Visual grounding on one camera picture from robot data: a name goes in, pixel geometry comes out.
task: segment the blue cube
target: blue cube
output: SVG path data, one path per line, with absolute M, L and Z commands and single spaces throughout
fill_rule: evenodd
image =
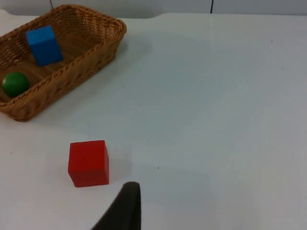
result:
M 37 65 L 45 66 L 63 60 L 51 25 L 28 31 L 26 37 Z

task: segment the black object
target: black object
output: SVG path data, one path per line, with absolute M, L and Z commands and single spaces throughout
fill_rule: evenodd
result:
M 141 230 L 140 184 L 125 183 L 92 230 Z

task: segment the basket rim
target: basket rim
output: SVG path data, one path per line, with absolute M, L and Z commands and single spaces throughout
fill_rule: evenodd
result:
M 121 29 L 118 30 L 118 37 L 120 37 L 120 40 L 123 38 L 124 34 L 127 32 L 127 26 L 126 24 L 118 18 L 114 18 L 112 16 L 100 13 L 98 11 L 95 11 L 91 8 L 82 6 L 82 5 L 77 5 L 77 4 L 63 4 L 60 6 L 57 6 L 55 8 L 53 8 L 52 10 L 50 10 L 48 13 L 45 13 L 17 28 L 15 28 L 14 30 L 6 33 L 3 36 L 0 36 L 0 40 L 2 39 L 7 39 L 8 37 L 14 36 L 15 34 L 19 33 L 20 30 L 27 28 L 29 26 L 31 26 L 32 24 L 35 24 L 47 17 L 49 17 L 50 15 L 52 15 L 54 12 L 57 11 L 61 11 L 63 9 L 68 9 L 68 8 L 73 8 L 73 9 L 78 9 L 80 11 L 83 12 L 90 12 L 93 13 L 96 17 L 99 18 L 110 18 L 112 20 L 114 20 L 115 22 L 118 23 L 118 25 L 121 27 Z M 20 102 L 22 99 L 26 98 L 28 96 L 28 94 L 33 94 L 36 93 L 36 91 L 39 91 L 43 86 L 47 85 L 49 82 L 51 82 L 52 80 L 58 79 L 59 77 L 62 76 L 62 73 L 66 70 L 66 69 L 70 69 L 72 66 L 78 65 L 84 58 L 86 58 L 87 56 L 91 55 L 93 52 L 96 52 L 99 49 L 103 49 L 108 47 L 112 41 L 114 41 L 114 37 L 109 38 L 101 43 L 98 43 L 97 45 L 95 45 L 94 47 L 90 48 L 89 50 L 87 50 L 84 54 L 82 54 L 81 56 L 77 57 L 74 61 L 72 61 L 71 63 L 69 63 L 68 65 L 60 68 L 59 70 L 55 71 L 54 73 L 52 73 L 50 76 L 48 76 L 47 78 L 41 80 L 40 82 L 38 82 L 37 84 L 35 84 L 34 86 L 32 86 L 30 89 L 28 89 L 27 91 L 25 91 L 24 93 L 18 95 L 17 97 L 12 98 L 10 101 L 8 102 L 0 102 L 0 107 L 1 108 L 5 108 L 5 107 L 9 107 L 12 106 L 13 104 L 16 104 L 18 102 Z

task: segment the wooden block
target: wooden block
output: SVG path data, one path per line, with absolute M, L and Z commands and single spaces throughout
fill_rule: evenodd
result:
M 109 184 L 109 156 L 105 141 L 71 143 L 68 174 L 75 187 Z

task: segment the cube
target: cube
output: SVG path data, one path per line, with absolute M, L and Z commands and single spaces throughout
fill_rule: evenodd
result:
M 26 32 L 28 44 L 37 65 L 45 66 L 63 60 L 51 25 Z
M 75 187 L 109 184 L 109 156 L 105 141 L 71 143 L 68 174 Z

